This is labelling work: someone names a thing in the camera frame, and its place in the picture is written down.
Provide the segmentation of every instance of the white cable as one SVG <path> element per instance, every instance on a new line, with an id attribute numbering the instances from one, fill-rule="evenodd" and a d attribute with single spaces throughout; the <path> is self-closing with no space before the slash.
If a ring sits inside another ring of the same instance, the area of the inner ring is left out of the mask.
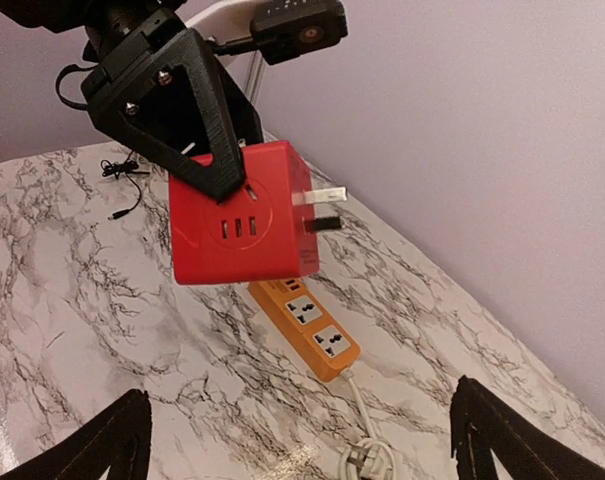
<path id="1" fill-rule="evenodd" d="M 360 394 L 360 389 L 358 388 L 357 384 L 355 383 L 355 380 L 353 380 L 353 373 L 350 371 L 346 371 L 345 373 L 342 374 L 342 376 L 346 379 L 347 383 L 349 384 L 349 387 L 351 387 L 351 391 L 353 392 L 353 397 L 355 398 L 355 403 L 358 406 L 358 410 L 360 410 L 360 415 L 362 416 L 362 420 L 364 421 L 364 427 L 367 431 L 367 434 L 369 435 L 368 438 L 363 438 L 362 440 L 360 440 L 356 445 L 355 448 L 356 449 L 362 449 L 362 450 L 367 450 L 368 452 L 371 451 L 371 449 L 373 447 L 379 447 L 380 448 L 380 452 L 379 455 L 386 457 L 380 459 L 380 461 L 382 462 L 382 464 L 386 464 L 390 466 L 390 470 L 391 470 L 391 475 L 390 478 L 387 479 L 386 477 L 381 477 L 381 478 L 385 478 L 385 480 L 397 480 L 397 475 L 396 475 L 396 465 L 395 465 L 395 455 L 393 454 L 393 450 L 391 450 L 391 447 L 386 444 L 383 441 L 378 440 L 377 435 L 375 434 L 375 431 L 373 429 L 373 423 L 371 422 L 371 417 L 369 416 L 369 412 L 366 409 L 366 405 L 364 403 L 364 400 L 362 399 L 362 395 Z M 351 457 L 352 453 L 353 453 L 354 447 L 349 446 L 347 447 L 347 449 L 344 451 L 344 453 L 342 454 L 342 456 L 340 457 L 340 464 L 339 464 L 339 475 L 340 475 L 340 480 L 360 480 L 360 474 L 358 473 L 358 469 L 355 465 L 349 463 L 349 458 Z M 375 462 L 379 459 L 378 458 L 372 458 L 372 461 Z"/>

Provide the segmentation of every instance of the socket hole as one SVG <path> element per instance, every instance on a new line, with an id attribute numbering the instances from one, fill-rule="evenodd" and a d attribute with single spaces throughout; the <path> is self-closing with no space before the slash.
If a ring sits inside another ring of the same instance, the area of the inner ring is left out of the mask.
<path id="1" fill-rule="evenodd" d="M 254 202 L 257 202 L 258 201 L 258 194 L 255 193 L 255 190 L 253 190 L 253 188 L 251 187 L 251 185 L 247 185 L 244 188 L 246 190 L 246 193 L 249 194 L 249 197 L 251 197 L 251 200 L 253 200 Z"/>

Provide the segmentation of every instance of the white marble surface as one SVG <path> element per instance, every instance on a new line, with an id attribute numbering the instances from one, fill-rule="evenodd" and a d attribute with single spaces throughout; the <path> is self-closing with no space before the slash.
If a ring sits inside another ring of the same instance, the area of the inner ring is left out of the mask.
<path id="1" fill-rule="evenodd" d="M 364 434 L 347 386 L 318 382 L 245 286 L 175 285 L 157 169 L 141 207 L 107 220 L 136 192 L 99 162 L 125 153 L 0 165 L 0 474 L 136 387 L 153 403 L 152 480 L 336 478 Z M 399 478 L 457 478 L 463 374 L 605 467 L 603 425 L 489 312 L 357 201 L 326 208 L 346 228 L 322 237 L 308 284 L 362 346 L 353 372 Z"/>

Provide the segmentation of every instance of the power strip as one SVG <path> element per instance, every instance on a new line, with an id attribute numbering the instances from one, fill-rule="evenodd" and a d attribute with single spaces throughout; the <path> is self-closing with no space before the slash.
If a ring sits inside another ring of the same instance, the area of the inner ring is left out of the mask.
<path id="1" fill-rule="evenodd" d="M 360 346 L 301 279 L 251 282 L 249 292 L 323 382 L 335 379 L 360 356 Z"/>

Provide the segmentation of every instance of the wall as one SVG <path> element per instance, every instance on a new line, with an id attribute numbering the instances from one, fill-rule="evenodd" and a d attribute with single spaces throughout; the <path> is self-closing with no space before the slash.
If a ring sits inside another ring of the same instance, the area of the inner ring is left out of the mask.
<path id="1" fill-rule="evenodd" d="M 341 46 L 269 70 L 266 126 L 605 421 L 605 1 L 345 4 Z"/>
<path id="2" fill-rule="evenodd" d="M 186 19 L 212 3 L 191 0 L 179 12 Z M 80 61 L 86 41 L 83 29 L 54 35 L 0 14 L 0 161 L 107 140 L 85 113 L 63 106 L 53 88 L 62 67 Z M 239 82 L 246 65 L 231 67 Z M 82 101 L 81 78 L 65 80 L 66 96 Z"/>

